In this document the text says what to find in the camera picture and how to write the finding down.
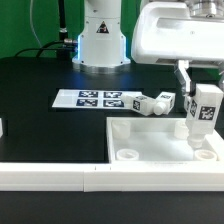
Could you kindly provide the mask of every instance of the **small white object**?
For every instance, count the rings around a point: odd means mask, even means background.
[[[139,153],[133,149],[120,149],[117,151],[117,160],[121,161],[137,161],[139,160]]]
[[[129,121],[113,121],[112,122],[113,137],[117,139],[127,139],[130,137],[131,122]]]
[[[185,124],[185,120],[179,120],[175,123],[174,136],[181,140],[187,140],[189,130]]]
[[[196,150],[194,152],[195,161],[217,161],[217,154],[206,149]]]
[[[169,92],[160,93],[160,95],[156,98],[158,103],[154,107],[154,113],[156,115],[169,114],[174,107],[175,95],[175,93]]]
[[[154,113],[155,113],[156,115],[161,115],[161,114],[163,114],[163,113],[165,112],[166,108],[167,108],[167,106],[166,106],[165,103],[163,103],[163,102],[158,102],[158,103],[155,105],[155,107],[154,107]]]
[[[187,138],[188,145],[194,149],[199,149],[202,147],[205,135],[200,134],[189,134]]]
[[[0,118],[0,138],[3,135],[3,131],[2,131],[2,119]]]

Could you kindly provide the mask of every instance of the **green wall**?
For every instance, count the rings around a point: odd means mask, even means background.
[[[33,22],[42,44],[58,40],[59,18],[57,0],[35,0]],[[123,0],[121,30],[127,37],[127,54],[141,0]],[[0,0],[0,58],[13,56],[24,48],[38,47],[30,29],[30,0]],[[84,0],[65,0],[66,23],[70,38],[77,38],[83,29]]]

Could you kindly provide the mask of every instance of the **white platform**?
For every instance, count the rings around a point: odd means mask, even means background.
[[[109,148],[119,146],[114,144],[111,121],[108,118]],[[157,156],[151,157],[152,152],[145,154],[141,161],[116,161],[110,151],[109,164],[28,164],[28,163],[0,163],[0,190],[1,191],[224,191],[224,141],[216,133],[208,136],[204,147],[214,150],[219,156],[217,162],[192,161],[191,149],[180,142],[180,148],[172,142],[172,126],[178,119],[158,120],[149,118],[133,119],[131,132],[142,130],[144,132],[160,132],[166,129],[168,135],[160,133],[163,137],[158,144],[169,146],[160,147],[154,144],[145,146],[142,150],[154,149],[159,151]],[[164,156],[163,150],[169,153]],[[178,155],[171,151],[182,150]]]

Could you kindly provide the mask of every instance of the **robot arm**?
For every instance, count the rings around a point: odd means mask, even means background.
[[[142,1],[132,57],[137,63],[175,66],[187,100],[188,144],[200,148],[205,135],[214,130],[223,99],[222,1],[148,2]],[[189,65],[219,68],[220,88],[193,83],[187,74]]]
[[[130,64],[126,38],[120,30],[122,0],[84,0],[85,26],[78,38],[75,69],[89,73],[115,73]]]

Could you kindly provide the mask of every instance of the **white block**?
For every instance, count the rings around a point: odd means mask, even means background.
[[[84,191],[223,191],[223,164],[111,165],[84,172]]]
[[[0,163],[0,190],[83,191],[88,165]]]
[[[153,109],[156,104],[156,100],[144,95],[134,97],[132,99],[132,110],[148,116],[153,114]]]
[[[122,93],[120,96],[120,99],[123,101],[125,108],[127,109],[132,109],[132,104],[133,104],[133,98],[137,96],[141,96],[142,94],[139,92],[136,92],[136,94],[129,94],[129,93]]]
[[[198,84],[192,97],[186,125],[191,134],[212,134],[218,117],[223,92],[215,85]]]

